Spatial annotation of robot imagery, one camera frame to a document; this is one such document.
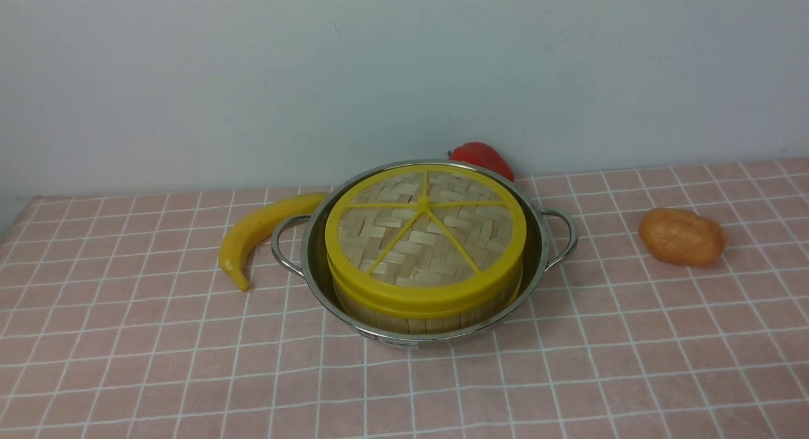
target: bamboo steamer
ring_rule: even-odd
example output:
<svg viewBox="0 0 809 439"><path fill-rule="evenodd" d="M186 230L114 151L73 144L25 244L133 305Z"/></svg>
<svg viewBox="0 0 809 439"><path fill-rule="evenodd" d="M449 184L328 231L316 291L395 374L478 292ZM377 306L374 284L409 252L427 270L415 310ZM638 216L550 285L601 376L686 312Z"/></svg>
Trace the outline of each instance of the bamboo steamer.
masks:
<svg viewBox="0 0 809 439"><path fill-rule="evenodd" d="M485 321L520 287L526 219L514 195L453 165L405 165L336 200L325 226L342 309L388 332L452 332Z"/></svg>

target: woven bamboo lid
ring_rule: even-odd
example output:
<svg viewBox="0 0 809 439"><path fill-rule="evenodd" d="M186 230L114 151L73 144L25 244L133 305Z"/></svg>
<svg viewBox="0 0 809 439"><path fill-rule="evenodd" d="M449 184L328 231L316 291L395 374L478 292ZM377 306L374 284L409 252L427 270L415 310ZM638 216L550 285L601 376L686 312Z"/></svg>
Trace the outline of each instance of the woven bamboo lid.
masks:
<svg viewBox="0 0 809 439"><path fill-rule="evenodd" d="M522 209L497 181L413 165L349 189L329 215L326 246L335 278L358 297L456 303L500 288L521 261L525 233Z"/></svg>

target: plastic vegetable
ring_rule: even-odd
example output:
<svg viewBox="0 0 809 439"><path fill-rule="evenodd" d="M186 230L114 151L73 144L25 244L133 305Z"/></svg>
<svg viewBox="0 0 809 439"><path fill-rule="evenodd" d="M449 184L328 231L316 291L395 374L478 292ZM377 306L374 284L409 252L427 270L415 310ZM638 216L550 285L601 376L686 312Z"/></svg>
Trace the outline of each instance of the plastic vegetable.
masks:
<svg viewBox="0 0 809 439"><path fill-rule="evenodd" d="M508 178L511 182L514 182L514 171L511 170L511 166L497 153L497 150L487 143L465 143L449 152L449 157L450 160L454 162L465 162L488 169L489 171L494 171Z"/></svg>
<svg viewBox="0 0 809 439"><path fill-rule="evenodd" d="M675 208L651 209L638 232L653 256L677 265L710 265L722 257L727 246L719 223Z"/></svg>

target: white wall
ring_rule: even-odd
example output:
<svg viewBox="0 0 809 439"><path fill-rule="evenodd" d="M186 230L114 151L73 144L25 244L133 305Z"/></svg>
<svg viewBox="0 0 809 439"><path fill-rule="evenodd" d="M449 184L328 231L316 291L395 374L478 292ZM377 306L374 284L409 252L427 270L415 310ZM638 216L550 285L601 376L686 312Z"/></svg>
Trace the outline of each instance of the white wall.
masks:
<svg viewBox="0 0 809 439"><path fill-rule="evenodd" d="M0 192L809 154L809 0L0 0Z"/></svg>

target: yellow plastic frame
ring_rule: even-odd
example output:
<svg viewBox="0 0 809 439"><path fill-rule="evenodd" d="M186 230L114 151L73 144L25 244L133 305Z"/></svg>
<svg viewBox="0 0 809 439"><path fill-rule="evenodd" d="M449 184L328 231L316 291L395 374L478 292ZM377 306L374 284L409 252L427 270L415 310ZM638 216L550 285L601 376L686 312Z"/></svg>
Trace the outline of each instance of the yellow plastic frame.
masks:
<svg viewBox="0 0 809 439"><path fill-rule="evenodd" d="M429 181L430 172L459 174L463 177L471 178L495 191L502 198L502 201L430 204L427 196L427 183ZM425 183L424 188L422 188L422 196L417 203L352 203L362 191L365 191L365 189L382 180L413 173L423 174L422 177ZM500 259L485 271L478 269L474 261L471 260L463 247L457 242L456 238L454 238L441 220L437 219L432 212L432 209L436 207L462 207L465 205L500 205L506 207L511 214L511 242L508 247L506 247ZM399 230L399 234L396 235L393 242L382 250L382 254L378 257L378 260L374 263L370 271L362 272L349 261L349 258L346 257L346 254L344 254L340 246L338 234L340 218L346 209L373 207L408 208L417 210L418 212L414 218L408 221L406 226ZM427 214L430 219L442 229L444 234L447 235L453 243L454 247L456 247L460 254L470 263L471 267L473 267L477 273L473 278L457 284L451 284L451 286L434 287L433 289L414 289L413 287L394 286L393 284L384 283L370 276L370 272L373 272L373 269L384 260L387 253L390 252L397 241L401 239L402 235L407 232L407 229L410 229L413 223L421 217L422 214ZM342 289L345 295L350 296L353 300L362 304L362 306L379 313L384 313L385 315L401 318L445 318L461 315L463 312L483 306L483 304L493 301L494 298L500 295L503 289L516 289L516 287L518 287L518 276L522 272L523 248L526 240L526 220L523 209L520 208L517 199L514 199L514 196L508 189L504 188L503 185L490 177L451 165L409 165L368 177L349 189L349 191L338 199L338 202L335 203L334 208L330 212L329 218L327 218L326 221L325 233L329 266L332 269L332 275L338 285L338 289Z"/></svg>

